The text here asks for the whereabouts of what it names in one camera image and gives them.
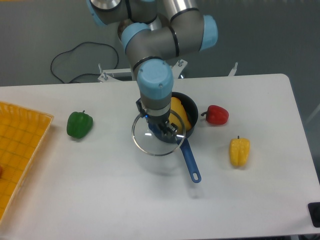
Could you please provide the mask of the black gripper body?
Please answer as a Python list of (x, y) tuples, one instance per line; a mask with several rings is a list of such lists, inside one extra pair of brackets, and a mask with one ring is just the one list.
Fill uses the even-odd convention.
[(152, 109), (146, 107), (142, 100), (139, 98), (136, 101), (136, 106), (138, 109), (138, 117), (146, 118), (147, 122), (153, 125), (165, 126), (169, 121), (171, 103), (167, 104), (165, 107), (161, 109)]

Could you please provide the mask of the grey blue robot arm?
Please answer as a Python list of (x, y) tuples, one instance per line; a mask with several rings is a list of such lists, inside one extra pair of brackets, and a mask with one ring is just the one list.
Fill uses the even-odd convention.
[(164, 134), (169, 122), (174, 85), (167, 60), (213, 47), (218, 40), (214, 18), (200, 13), (194, 0), (165, 0), (160, 18), (155, 0), (89, 0), (88, 9), (102, 25), (129, 21), (119, 33), (133, 78), (137, 81), (142, 117)]

